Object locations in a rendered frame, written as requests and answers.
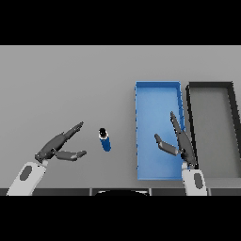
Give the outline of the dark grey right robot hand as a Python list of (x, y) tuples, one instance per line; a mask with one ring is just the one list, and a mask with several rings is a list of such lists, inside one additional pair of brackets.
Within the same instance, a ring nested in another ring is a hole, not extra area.
[(178, 147), (168, 144), (163, 141), (158, 134), (154, 135), (155, 141), (158, 144), (158, 148), (161, 151), (177, 156), (181, 155), (181, 158), (187, 163), (189, 167), (198, 169), (199, 165), (196, 160), (191, 141), (187, 133), (181, 129), (179, 122), (173, 112), (170, 112), (170, 121), (173, 125), (175, 136), (177, 137)]

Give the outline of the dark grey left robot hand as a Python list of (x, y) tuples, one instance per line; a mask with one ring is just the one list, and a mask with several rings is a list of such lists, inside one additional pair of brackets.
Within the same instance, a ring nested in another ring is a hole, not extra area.
[(68, 132), (62, 132), (53, 137), (41, 148), (38, 153), (35, 154), (35, 159), (42, 164), (44, 160), (50, 160), (54, 156), (59, 160), (67, 161), (76, 161), (78, 158), (84, 156), (87, 153), (86, 151), (80, 151), (77, 153), (62, 151), (64, 144), (80, 131), (83, 124), (84, 123), (81, 121)]

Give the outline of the blue bin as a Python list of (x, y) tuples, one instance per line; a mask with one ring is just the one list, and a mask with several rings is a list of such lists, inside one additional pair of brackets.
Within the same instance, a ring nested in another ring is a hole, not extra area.
[(181, 129), (185, 114), (179, 81), (136, 81), (137, 178), (139, 180), (181, 180), (183, 159), (161, 151), (155, 134), (174, 147), (177, 137), (170, 120), (173, 112)]

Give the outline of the dark grey bin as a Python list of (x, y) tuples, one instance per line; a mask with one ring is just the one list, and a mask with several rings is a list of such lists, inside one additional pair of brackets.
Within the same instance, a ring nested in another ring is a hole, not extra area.
[(205, 178), (241, 178), (241, 122), (233, 82), (185, 88), (194, 152)]

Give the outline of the blue pipe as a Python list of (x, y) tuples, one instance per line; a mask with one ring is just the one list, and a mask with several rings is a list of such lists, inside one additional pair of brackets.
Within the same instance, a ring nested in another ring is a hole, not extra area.
[(99, 129), (99, 139), (101, 141), (104, 151), (109, 152), (111, 150), (111, 144), (109, 140), (109, 135), (104, 128)]

